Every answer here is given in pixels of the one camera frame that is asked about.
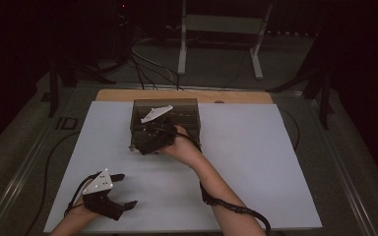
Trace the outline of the dark equipment with red light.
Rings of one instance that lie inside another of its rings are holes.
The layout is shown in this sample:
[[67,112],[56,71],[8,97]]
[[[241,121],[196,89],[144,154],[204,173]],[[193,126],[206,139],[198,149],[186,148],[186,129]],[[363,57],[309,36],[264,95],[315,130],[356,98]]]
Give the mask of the dark equipment with red light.
[[118,65],[123,65],[131,53],[134,34],[132,0],[111,0],[113,4],[114,45],[112,56]]

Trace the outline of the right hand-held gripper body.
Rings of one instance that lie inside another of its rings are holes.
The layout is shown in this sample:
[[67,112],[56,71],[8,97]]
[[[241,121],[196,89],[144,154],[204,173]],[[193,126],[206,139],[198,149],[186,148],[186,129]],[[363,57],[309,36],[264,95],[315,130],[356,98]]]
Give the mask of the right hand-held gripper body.
[[172,105],[162,107],[133,107],[133,148],[142,155],[171,146],[177,135],[169,112]]

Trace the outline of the person's right hand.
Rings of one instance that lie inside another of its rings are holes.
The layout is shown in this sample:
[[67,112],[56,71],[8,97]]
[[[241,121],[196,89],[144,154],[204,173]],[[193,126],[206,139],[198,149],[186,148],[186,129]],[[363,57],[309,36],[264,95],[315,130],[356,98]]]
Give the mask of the person's right hand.
[[205,164],[207,159],[188,139],[186,130],[178,125],[176,125],[175,128],[177,135],[174,138],[173,144],[171,146],[162,147],[159,152],[172,156],[192,169],[197,169],[199,166]]

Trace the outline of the black stand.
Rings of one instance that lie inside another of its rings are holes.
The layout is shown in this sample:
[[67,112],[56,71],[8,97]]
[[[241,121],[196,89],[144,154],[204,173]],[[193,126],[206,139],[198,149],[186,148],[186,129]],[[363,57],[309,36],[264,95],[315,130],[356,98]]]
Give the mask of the black stand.
[[49,117],[55,115],[59,106],[59,81],[67,87],[76,85],[78,80],[71,73],[73,69],[77,69],[101,84],[114,85],[114,81],[108,80],[69,56],[53,57],[49,60],[49,92],[42,97],[42,101],[49,103]]
[[329,97],[333,71],[333,65],[329,59],[330,45],[329,37],[320,31],[315,36],[296,76],[275,88],[267,89],[267,92],[279,93],[302,82],[307,82],[302,95],[305,99],[314,99],[320,95],[319,121],[326,130],[329,129]]

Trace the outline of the person's left hand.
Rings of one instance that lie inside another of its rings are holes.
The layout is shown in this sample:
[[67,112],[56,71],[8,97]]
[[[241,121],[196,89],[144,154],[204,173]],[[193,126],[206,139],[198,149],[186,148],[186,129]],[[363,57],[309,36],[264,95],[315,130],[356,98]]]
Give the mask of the person's left hand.
[[73,222],[76,224],[87,225],[94,219],[98,218],[99,214],[92,212],[91,210],[85,207],[84,201],[82,198],[79,198],[72,208],[67,212],[64,218],[68,222]]

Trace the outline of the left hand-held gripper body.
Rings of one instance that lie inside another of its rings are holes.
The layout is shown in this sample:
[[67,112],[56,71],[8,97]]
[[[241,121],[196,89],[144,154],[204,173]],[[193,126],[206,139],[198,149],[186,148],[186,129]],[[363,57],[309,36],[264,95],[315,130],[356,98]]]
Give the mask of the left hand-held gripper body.
[[107,169],[97,172],[82,191],[82,198],[87,209],[118,220],[125,210],[122,205],[113,202],[108,197],[114,183],[111,182],[110,175]]

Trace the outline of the white table mat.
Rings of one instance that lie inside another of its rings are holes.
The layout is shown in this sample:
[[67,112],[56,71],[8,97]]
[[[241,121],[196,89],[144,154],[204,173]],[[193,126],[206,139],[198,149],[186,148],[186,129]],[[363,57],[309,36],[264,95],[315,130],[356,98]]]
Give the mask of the white table mat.
[[[319,228],[322,223],[282,116],[274,104],[202,103],[201,149],[246,205],[275,229]],[[110,198],[135,202],[119,220],[101,217],[89,233],[213,232],[219,226],[202,201],[192,170],[166,155],[129,149],[132,105],[92,103],[44,229],[62,219],[78,185],[106,169],[124,174]]]

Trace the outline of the white metal stand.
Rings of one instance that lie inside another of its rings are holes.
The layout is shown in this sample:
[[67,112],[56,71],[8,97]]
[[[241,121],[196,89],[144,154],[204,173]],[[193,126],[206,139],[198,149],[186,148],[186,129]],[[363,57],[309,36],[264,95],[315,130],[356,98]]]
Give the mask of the white metal stand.
[[187,13],[187,0],[182,0],[181,13],[181,39],[178,57],[177,74],[184,75],[186,72],[187,42],[186,34],[188,30],[228,32],[255,34],[256,43],[249,48],[249,55],[257,80],[263,80],[264,75],[259,60],[259,50],[262,45],[267,25],[271,17],[275,3],[268,3],[264,16],[261,18],[243,18],[214,15],[196,15]]

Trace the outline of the wooden table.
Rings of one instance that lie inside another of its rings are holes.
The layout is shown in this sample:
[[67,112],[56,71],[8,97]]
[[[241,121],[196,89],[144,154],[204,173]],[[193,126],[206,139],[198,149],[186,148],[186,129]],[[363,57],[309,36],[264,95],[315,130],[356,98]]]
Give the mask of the wooden table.
[[260,91],[217,90],[148,90],[148,89],[101,89],[96,101],[133,101],[135,99],[196,98],[201,103],[273,104],[271,96]]

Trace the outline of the dark transparent drawer box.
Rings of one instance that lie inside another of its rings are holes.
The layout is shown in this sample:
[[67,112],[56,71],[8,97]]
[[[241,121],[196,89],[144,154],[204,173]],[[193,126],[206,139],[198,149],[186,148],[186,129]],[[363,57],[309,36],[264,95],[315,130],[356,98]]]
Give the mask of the dark transparent drawer box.
[[[201,147],[201,121],[198,101],[196,98],[136,99],[133,103],[133,107],[135,105],[149,106],[152,108],[172,105],[173,109],[169,112],[169,117],[173,125],[183,127],[188,134],[188,139],[195,145],[195,147]],[[131,151],[138,151],[133,148],[133,107],[130,124],[131,143],[129,145],[129,149]]]

